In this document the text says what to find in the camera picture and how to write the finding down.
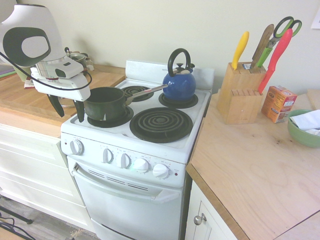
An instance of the knife block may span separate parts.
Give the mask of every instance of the knife block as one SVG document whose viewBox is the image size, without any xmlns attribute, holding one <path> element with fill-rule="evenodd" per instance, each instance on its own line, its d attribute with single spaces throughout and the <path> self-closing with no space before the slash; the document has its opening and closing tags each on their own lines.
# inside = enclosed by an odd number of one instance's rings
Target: knife block
<svg viewBox="0 0 320 240">
<path fill-rule="evenodd" d="M 239 62 L 236 70 L 229 62 L 226 68 L 216 106 L 225 124 L 254 123 L 261 107 L 263 95 L 258 87 L 266 69 L 244 69 L 243 64 L 250 62 Z"/>
</svg>

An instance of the white cabinet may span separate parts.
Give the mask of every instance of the white cabinet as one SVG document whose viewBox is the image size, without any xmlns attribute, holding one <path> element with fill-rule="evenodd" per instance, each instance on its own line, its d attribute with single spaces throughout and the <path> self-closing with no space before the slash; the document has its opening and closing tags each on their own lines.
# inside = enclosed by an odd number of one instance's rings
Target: white cabinet
<svg viewBox="0 0 320 240">
<path fill-rule="evenodd" d="M 94 231 L 59 138 L 0 124 L 0 194 Z"/>
<path fill-rule="evenodd" d="M 194 181 L 192 182 L 185 240 L 237 240 Z"/>
</svg>

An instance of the baking soda box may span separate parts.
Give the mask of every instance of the baking soda box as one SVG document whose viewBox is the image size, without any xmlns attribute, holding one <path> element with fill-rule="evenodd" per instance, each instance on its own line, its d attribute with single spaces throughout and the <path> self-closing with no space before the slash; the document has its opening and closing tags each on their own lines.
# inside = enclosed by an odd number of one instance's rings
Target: baking soda box
<svg viewBox="0 0 320 240">
<path fill-rule="evenodd" d="M 274 123 L 282 123 L 288 120 L 297 95 L 282 86 L 269 87 L 261 112 Z"/>
</svg>

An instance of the white robot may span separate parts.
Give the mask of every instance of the white robot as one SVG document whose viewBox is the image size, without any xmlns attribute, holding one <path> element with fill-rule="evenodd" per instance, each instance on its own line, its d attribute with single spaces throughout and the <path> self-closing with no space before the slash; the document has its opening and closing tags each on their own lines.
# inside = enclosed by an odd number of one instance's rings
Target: white robot
<svg viewBox="0 0 320 240">
<path fill-rule="evenodd" d="M 0 23 L 0 58 L 15 67 L 32 67 L 35 89 L 48 95 L 57 113 L 64 116 L 58 97 L 72 99 L 79 120 L 84 120 L 83 102 L 90 96 L 90 82 L 82 73 L 84 67 L 66 56 L 48 8 L 14 6 L 12 14 Z"/>
</svg>

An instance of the green bowl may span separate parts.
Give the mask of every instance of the green bowl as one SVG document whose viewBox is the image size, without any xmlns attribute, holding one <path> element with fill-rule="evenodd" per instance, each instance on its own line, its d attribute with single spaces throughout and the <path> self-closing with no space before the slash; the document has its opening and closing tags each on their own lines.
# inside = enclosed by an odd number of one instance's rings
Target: green bowl
<svg viewBox="0 0 320 240">
<path fill-rule="evenodd" d="M 291 137 L 298 143 L 310 148 L 320 148 L 320 136 L 313 135 L 299 129 L 290 119 L 290 117 L 298 116 L 308 112 L 311 112 L 311 110 L 299 109 L 291 111 L 288 114 L 288 131 Z"/>
</svg>

